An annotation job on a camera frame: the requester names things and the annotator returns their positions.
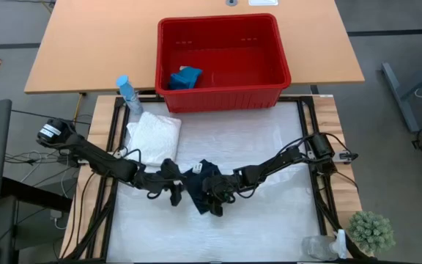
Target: succulent plant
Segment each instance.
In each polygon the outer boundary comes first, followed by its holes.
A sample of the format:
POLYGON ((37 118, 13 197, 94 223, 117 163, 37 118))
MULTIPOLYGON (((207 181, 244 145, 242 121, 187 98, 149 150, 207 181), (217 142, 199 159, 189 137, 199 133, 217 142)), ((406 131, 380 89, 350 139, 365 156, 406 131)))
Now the succulent plant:
POLYGON ((372 212, 356 212, 349 219, 348 233, 359 248, 369 254, 395 246, 390 220, 372 212))

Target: folded white towel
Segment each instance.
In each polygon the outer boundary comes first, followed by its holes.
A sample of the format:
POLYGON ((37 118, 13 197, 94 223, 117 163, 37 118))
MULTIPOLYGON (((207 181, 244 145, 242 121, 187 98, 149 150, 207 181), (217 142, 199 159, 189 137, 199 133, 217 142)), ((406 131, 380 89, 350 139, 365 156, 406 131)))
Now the folded white towel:
MULTIPOLYGON (((127 125, 130 133, 127 150, 139 149, 141 162, 146 165, 160 166, 166 158, 175 161, 181 125, 181 120, 145 111, 139 122, 127 125)), ((129 154, 127 159, 139 161, 138 152, 129 154)))

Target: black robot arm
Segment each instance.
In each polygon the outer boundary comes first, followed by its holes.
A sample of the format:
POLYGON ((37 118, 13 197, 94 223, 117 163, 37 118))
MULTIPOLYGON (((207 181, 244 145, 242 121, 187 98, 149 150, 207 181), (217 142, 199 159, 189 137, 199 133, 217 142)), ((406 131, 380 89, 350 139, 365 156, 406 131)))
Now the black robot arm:
POLYGON ((74 125, 61 119, 50 119, 37 134, 37 142, 44 147, 56 150, 69 150, 71 157, 77 161, 84 159, 98 175, 114 177, 123 183, 151 194, 160 194, 162 190, 171 190, 171 203, 177 206, 181 200, 181 180, 178 166, 170 159, 164 160, 160 173, 146 173, 146 166, 137 161, 115 158, 106 151, 88 142, 76 133, 74 125))
MULTIPOLYGON (((185 176, 180 173, 179 167, 170 159, 164 160, 160 171, 146 173, 146 166, 140 162, 115 158, 106 151, 85 140, 75 132, 74 125, 65 120, 49 120, 37 134, 37 142, 45 147, 57 150, 69 150, 75 159, 85 159, 92 170, 104 177, 114 177, 132 187, 148 190, 148 198, 154 199, 162 190, 171 191, 171 204, 177 206, 182 199, 183 185, 176 181, 185 182, 185 176)), ((234 194, 243 198, 250 198, 255 189, 266 178, 287 166, 307 163, 315 164, 317 171, 324 175, 336 172, 332 157, 335 155, 327 135, 317 133, 297 139, 260 165, 249 165, 234 169, 233 175, 215 174, 206 177, 201 182, 194 182, 202 190, 203 204, 216 215, 223 215, 222 204, 233 203, 234 194), (308 142, 313 153, 309 158, 299 151, 299 146, 308 142), (242 193, 251 191, 249 196, 242 193)))
POLYGON ((285 146, 278 154, 260 165, 249 165, 234 169, 233 175, 211 175, 203 180, 202 190, 210 212, 216 216, 223 215, 222 204, 233 203, 234 194, 242 198, 250 198, 256 188, 266 181, 267 177, 288 166, 298 163, 314 164, 317 171, 324 175, 336 172, 332 157, 335 155, 327 135, 317 133, 298 139, 285 146), (307 141, 311 147, 313 158, 299 151, 299 146, 307 141))

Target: red plastic bin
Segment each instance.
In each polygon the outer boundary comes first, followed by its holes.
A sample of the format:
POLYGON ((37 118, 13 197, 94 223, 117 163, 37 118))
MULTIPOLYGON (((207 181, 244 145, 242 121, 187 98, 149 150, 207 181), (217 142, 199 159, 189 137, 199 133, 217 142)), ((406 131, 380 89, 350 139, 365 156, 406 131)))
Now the red plastic bin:
POLYGON ((274 106, 291 84, 271 14, 165 18, 159 22, 155 90, 170 112, 274 106), (180 66, 203 70, 193 89, 170 90, 180 66))

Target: plastic water bottle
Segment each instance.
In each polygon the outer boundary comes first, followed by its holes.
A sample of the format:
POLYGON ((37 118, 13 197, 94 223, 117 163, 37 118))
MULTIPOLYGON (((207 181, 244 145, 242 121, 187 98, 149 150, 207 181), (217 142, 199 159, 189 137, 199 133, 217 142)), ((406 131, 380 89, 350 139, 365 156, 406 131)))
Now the plastic water bottle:
POLYGON ((345 259, 347 248, 344 230, 338 230, 336 239, 326 235, 304 238, 303 250, 318 260, 336 260, 338 257, 345 259))
POLYGON ((141 105, 134 88, 128 81, 128 76, 120 76, 116 80, 116 85, 120 88, 120 95, 125 99, 126 105, 132 113, 137 115, 143 114, 143 106, 141 105))

